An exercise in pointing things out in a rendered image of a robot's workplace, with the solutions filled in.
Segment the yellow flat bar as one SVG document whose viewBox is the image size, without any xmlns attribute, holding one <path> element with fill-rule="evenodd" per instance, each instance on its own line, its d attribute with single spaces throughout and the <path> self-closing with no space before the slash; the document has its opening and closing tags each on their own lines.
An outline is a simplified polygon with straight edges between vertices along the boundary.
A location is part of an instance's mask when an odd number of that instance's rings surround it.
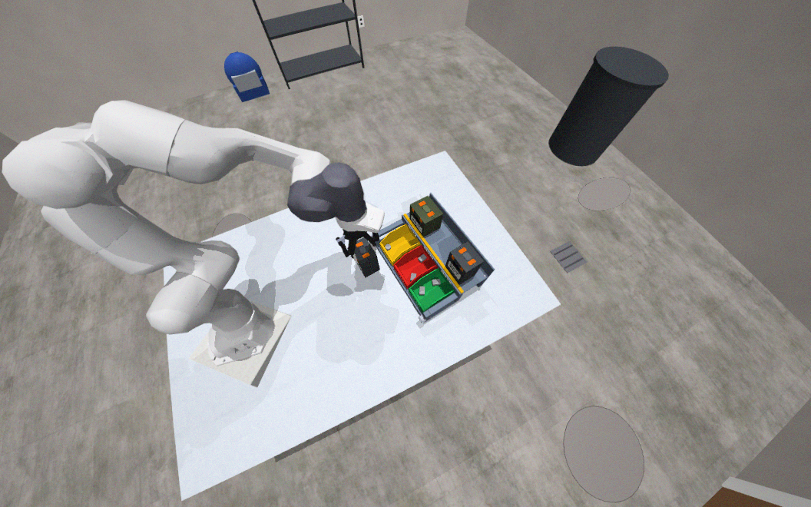
<svg viewBox="0 0 811 507">
<path fill-rule="evenodd" d="M 449 273 L 449 271 L 447 270 L 447 268 L 445 267 L 445 265 L 442 263 L 442 261 L 440 260 L 440 258 L 439 258 L 439 257 L 436 255 L 435 251 L 434 251 L 434 250 L 433 250 L 433 249 L 432 249 L 432 248 L 429 246 L 429 244 L 427 244 L 427 241 L 426 241 L 426 240 L 425 240 L 425 238 L 424 238 L 424 237 L 423 237 L 423 236 L 420 234 L 419 230 L 416 228 L 416 226 L 414 225 L 414 223 L 412 223 L 412 222 L 411 222 L 411 220 L 409 219 L 409 216 L 407 216 L 406 214 L 403 214 L 403 216 L 406 218 L 406 220 L 408 220 L 408 221 L 409 221 L 410 225 L 412 226 L 412 228 L 414 228 L 415 232 L 416 232 L 416 233 L 419 235 L 419 237 L 421 237 L 421 240 L 422 240 L 422 241 L 423 241 L 423 243 L 424 243 L 424 244 L 427 246 L 427 249 L 429 249 L 429 251 L 432 253 L 432 255 L 433 255 L 433 256 L 435 256 L 436 260 L 437 260 L 437 261 L 440 263 L 440 266 L 442 267 L 442 269 L 443 269 L 443 270 L 445 270 L 445 272 L 446 272 L 446 273 L 447 273 L 447 275 L 449 276 L 449 279 L 451 279 L 451 281 L 452 281 L 452 282 L 455 284 L 455 287 L 457 287 L 457 288 L 458 288 L 458 290 L 459 290 L 459 292 L 460 292 L 460 293 L 463 293 L 463 292 L 464 292 L 464 291 L 463 291 L 463 289 L 462 289 L 462 288 L 460 288 L 459 284 L 456 282 L 456 280 L 454 279 L 454 277 L 453 277 L 453 276 L 452 276 L 452 275 Z"/>
</svg>

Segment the red open bin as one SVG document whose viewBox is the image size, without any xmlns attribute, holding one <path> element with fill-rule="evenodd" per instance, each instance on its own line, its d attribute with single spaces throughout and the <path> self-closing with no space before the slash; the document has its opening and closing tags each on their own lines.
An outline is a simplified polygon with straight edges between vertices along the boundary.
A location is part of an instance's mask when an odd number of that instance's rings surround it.
<svg viewBox="0 0 811 507">
<path fill-rule="evenodd" d="M 420 263 L 418 258 L 423 254 L 425 254 L 427 258 Z M 437 270 L 438 268 L 435 261 L 433 261 L 433 259 L 429 256 L 429 253 L 423 249 L 422 245 L 402 255 L 402 257 L 399 258 L 399 260 L 397 260 L 393 266 L 397 275 L 399 275 L 402 283 L 405 284 L 407 289 L 409 289 L 420 278 L 428 275 L 428 273 L 431 273 L 433 270 Z M 416 278 L 410 281 L 412 273 L 416 273 Z"/>
</svg>

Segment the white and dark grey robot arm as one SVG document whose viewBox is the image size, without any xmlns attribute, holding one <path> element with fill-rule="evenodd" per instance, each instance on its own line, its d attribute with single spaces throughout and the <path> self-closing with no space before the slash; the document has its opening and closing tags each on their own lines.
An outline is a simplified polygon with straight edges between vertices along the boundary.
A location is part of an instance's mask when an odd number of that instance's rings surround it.
<svg viewBox="0 0 811 507">
<path fill-rule="evenodd" d="M 211 323 L 208 353 L 216 366 L 263 353 L 273 336 L 273 316 L 239 291 L 224 289 L 240 260 L 231 245 L 172 237 L 120 200 L 118 185 L 134 168 L 206 184 L 259 161 L 291 172 L 287 207 L 300 220 L 335 217 L 346 231 L 382 227 L 385 211 L 366 203 L 356 171 L 331 164 L 319 152 L 239 128 L 206 127 L 126 100 L 109 101 L 92 122 L 77 124 L 22 141 L 3 159 L 5 179 L 42 205 L 43 218 L 62 235 L 119 270 L 147 275 L 172 266 L 176 273 L 146 318 L 169 335 Z"/>
</svg>

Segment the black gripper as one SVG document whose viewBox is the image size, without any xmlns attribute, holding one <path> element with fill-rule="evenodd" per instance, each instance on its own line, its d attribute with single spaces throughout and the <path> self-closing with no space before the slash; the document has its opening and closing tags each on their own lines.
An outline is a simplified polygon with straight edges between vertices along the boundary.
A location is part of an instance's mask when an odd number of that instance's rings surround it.
<svg viewBox="0 0 811 507">
<path fill-rule="evenodd" d="M 371 245 L 371 249 L 373 249 L 376 252 L 376 250 L 375 250 L 375 246 L 376 246 L 375 242 L 379 241 L 379 234 L 378 234 L 378 232 L 372 232 L 372 235 L 373 235 L 373 237 L 371 237 L 368 234 L 368 231 L 346 231 L 346 230 L 343 229 L 343 236 L 342 237 L 336 237 L 336 241 L 337 241 L 338 245 L 340 247 L 342 247 L 343 252 L 345 254 L 345 257 L 348 257 L 349 255 L 351 255 L 351 257 L 354 258 L 354 261 L 356 263 L 358 263 L 356 255 L 355 255 L 355 247 L 356 247 L 356 244 L 357 244 L 357 240 L 360 237 L 365 237 L 366 240 L 369 241 L 369 244 Z M 345 240 L 349 240 L 348 250 L 345 247 Z"/>
</svg>

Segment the yellow open bin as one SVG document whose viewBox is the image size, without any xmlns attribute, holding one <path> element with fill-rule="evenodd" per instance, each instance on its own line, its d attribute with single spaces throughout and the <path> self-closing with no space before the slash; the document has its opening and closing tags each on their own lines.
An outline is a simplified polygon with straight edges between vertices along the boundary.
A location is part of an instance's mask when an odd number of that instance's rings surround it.
<svg viewBox="0 0 811 507">
<path fill-rule="evenodd" d="M 391 245 L 390 250 L 385 248 L 386 244 Z M 397 262 L 397 260 L 399 260 L 399 258 L 402 257 L 402 255 L 416 249 L 420 245 L 419 240 L 415 236 L 414 232 L 410 230 L 409 225 L 407 224 L 392 230 L 389 232 L 388 236 L 384 237 L 384 239 L 380 242 L 380 247 L 385 255 L 388 254 L 386 256 L 388 257 L 388 260 L 392 266 Z"/>
</svg>

